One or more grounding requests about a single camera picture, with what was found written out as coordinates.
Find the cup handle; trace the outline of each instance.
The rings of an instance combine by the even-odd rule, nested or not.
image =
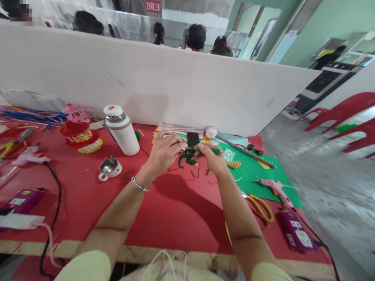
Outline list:
[[[99,175],[99,179],[100,179],[101,181],[106,181],[106,180],[108,179],[108,176],[107,176],[106,174],[100,173],[100,175]]]

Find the white thermos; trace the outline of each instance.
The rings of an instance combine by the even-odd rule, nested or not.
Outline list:
[[[131,156],[139,151],[139,143],[130,118],[125,115],[121,106],[108,105],[104,108],[107,115],[105,125],[114,141],[118,143],[125,155]]]

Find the red table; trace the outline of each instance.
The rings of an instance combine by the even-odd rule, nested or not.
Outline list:
[[[141,137],[139,144],[149,153],[155,126],[134,124],[134,129],[140,129],[145,135]],[[64,138],[55,128],[46,132],[34,130],[28,138],[31,144],[41,141],[40,151],[52,159],[50,165],[63,186],[62,204],[54,230],[55,243],[61,243],[63,240],[84,241],[102,212],[147,160],[147,155],[141,150],[134,156],[125,156],[106,129],[100,129],[100,134],[104,142],[102,148],[88,155],[66,148]],[[9,140],[0,139],[0,144],[7,141]],[[252,142],[257,142],[257,147],[261,147],[259,141],[260,137],[252,139]],[[106,158],[111,157],[120,161],[123,172],[115,178],[100,181],[98,167]],[[126,245],[234,254],[225,230],[218,186],[207,182],[206,160],[200,160],[200,164],[199,179],[193,178],[190,173],[193,170],[196,174],[197,167],[183,162],[185,169],[165,172],[153,182],[151,192],[145,196]],[[5,173],[9,167],[9,160],[0,163],[1,173]],[[46,193],[31,214],[45,216],[45,222],[50,225],[56,210],[58,188],[44,165],[27,164],[21,168],[6,185],[0,187],[0,204],[5,204],[21,189],[40,187],[46,188]],[[280,203],[270,200],[266,202],[274,213],[281,207]],[[309,265],[317,263],[312,265],[313,271],[316,271],[317,265],[330,262],[327,253],[300,254],[291,251],[276,221],[263,233],[274,255],[280,260],[304,261]],[[47,233],[43,228],[0,233],[0,241],[3,241],[3,247],[8,247],[8,252],[11,251],[10,241],[45,242],[46,239]],[[14,253],[25,254],[25,251],[20,251],[20,247],[18,246]]]

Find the red plastic chair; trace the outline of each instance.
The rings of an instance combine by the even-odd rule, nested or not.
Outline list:
[[[302,116],[300,119],[306,117],[307,115],[317,112],[319,115],[309,122],[309,126],[305,131],[309,132],[312,129],[322,125],[323,123],[336,120],[336,122],[327,128],[322,134],[327,133],[329,130],[335,128],[338,124],[341,124],[345,120],[353,117],[354,115],[373,107],[375,105],[375,92],[362,92],[347,98],[343,102],[339,103],[337,106],[331,110],[319,107],[312,112],[309,112]]]
[[[361,138],[359,140],[351,142],[349,147],[343,149],[343,152],[352,152],[357,149],[364,148],[366,146],[370,146],[372,144],[375,144],[375,118],[362,123],[354,128],[351,128],[347,131],[344,131],[342,133],[339,133],[338,135],[335,135],[330,140],[337,139],[339,137],[349,135],[354,132],[364,132],[366,136],[364,138]],[[371,153],[370,155],[367,155],[366,157],[369,158],[371,156],[375,155],[375,153]]]

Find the pink glue gun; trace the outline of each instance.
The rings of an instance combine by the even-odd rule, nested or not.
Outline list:
[[[39,150],[39,145],[33,145],[26,149],[23,153],[21,153],[18,158],[12,162],[13,166],[24,166],[29,162],[38,163],[41,164],[44,161],[50,162],[51,159],[48,157],[36,157],[34,156],[34,153],[36,153]]]
[[[261,179],[256,181],[259,182],[261,185],[269,187],[272,190],[272,193],[280,198],[285,208],[293,208],[293,203],[290,201],[290,199],[287,197],[284,191],[282,191],[281,182],[267,179]]]

